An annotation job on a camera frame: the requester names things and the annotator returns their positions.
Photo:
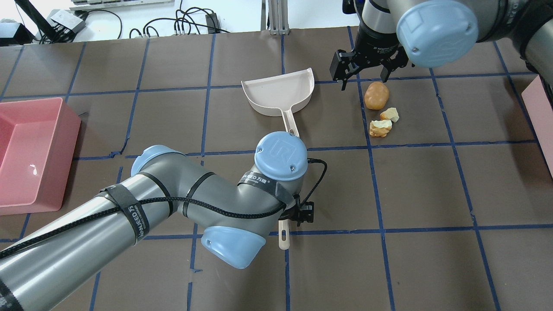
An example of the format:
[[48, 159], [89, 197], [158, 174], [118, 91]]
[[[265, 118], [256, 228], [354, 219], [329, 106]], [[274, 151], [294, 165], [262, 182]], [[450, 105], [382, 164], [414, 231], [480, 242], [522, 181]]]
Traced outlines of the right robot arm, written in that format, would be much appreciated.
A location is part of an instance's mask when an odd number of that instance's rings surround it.
[[386, 82], [397, 68], [437, 68], [455, 62], [476, 43], [509, 38], [527, 67], [552, 83], [550, 0], [344, 0], [359, 28], [350, 52], [337, 50], [334, 81], [382, 66]]

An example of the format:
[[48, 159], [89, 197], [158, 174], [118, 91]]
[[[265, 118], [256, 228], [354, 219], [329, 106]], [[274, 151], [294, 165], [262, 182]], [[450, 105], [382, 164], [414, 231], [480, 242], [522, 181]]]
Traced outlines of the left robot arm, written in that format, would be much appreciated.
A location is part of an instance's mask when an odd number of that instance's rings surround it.
[[231, 185], [176, 150], [149, 147], [128, 179], [2, 250], [1, 309], [53, 309], [177, 212], [204, 228], [204, 248], [244, 269], [278, 220], [313, 221], [312, 203], [299, 194], [314, 162], [298, 136], [272, 132]]

